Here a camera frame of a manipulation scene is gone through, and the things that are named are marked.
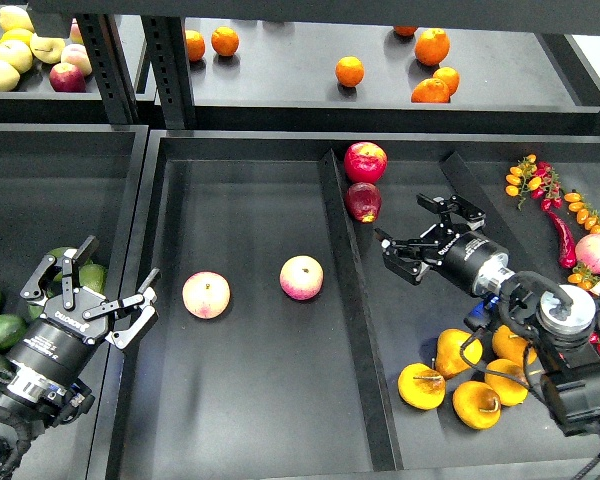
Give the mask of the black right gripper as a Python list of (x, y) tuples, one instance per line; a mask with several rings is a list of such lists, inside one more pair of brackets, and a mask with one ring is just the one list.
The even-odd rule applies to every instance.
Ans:
[(412, 285), (433, 270), (470, 295), (497, 295), (509, 277), (509, 254), (476, 231), (485, 224), (485, 212), (458, 195), (444, 199), (418, 194), (417, 203), (439, 220), (409, 240), (375, 228), (385, 267)]

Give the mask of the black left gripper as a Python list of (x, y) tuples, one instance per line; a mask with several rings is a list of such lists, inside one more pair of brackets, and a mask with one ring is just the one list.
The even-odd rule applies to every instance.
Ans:
[[(129, 297), (106, 302), (104, 295), (79, 285), (79, 268), (98, 249), (99, 240), (88, 236), (78, 248), (61, 256), (46, 254), (25, 282), (20, 297), (31, 305), (44, 306), (43, 316), (7, 353), (18, 368), (28, 368), (59, 384), (72, 384), (106, 340), (118, 350), (140, 341), (158, 318), (154, 286), (160, 269), (153, 268), (138, 291)], [(48, 287), (61, 275), (61, 296), (50, 299)], [(123, 330), (118, 320), (139, 316)]]

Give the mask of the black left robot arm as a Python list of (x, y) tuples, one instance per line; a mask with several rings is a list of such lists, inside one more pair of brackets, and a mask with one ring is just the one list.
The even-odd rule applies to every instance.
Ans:
[(126, 298), (109, 300), (81, 284), (79, 269), (98, 245), (90, 236), (60, 257), (44, 256), (20, 292), (42, 312), (6, 355), (10, 368), (0, 387), (0, 479), (12, 477), (47, 429), (90, 410), (95, 397), (79, 376), (99, 346), (108, 342), (123, 351), (157, 319), (157, 268)]

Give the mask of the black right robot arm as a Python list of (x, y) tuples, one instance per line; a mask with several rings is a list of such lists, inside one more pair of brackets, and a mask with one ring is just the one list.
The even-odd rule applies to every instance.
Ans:
[[(427, 231), (409, 240), (381, 229), (375, 234), (386, 268), (401, 278), (417, 285), (433, 270), (482, 299), (488, 315), (466, 318), (471, 332), (458, 343), (461, 366), (488, 374), (466, 351), (486, 331), (507, 326), (525, 340), (526, 351), (536, 353), (543, 372), (538, 381), (511, 374), (505, 379), (536, 396), (564, 435), (600, 438), (600, 294), (509, 269), (507, 250), (481, 232), (485, 214), (469, 201), (418, 195), (417, 202), (439, 217)], [(600, 453), (587, 467), (599, 462)]]

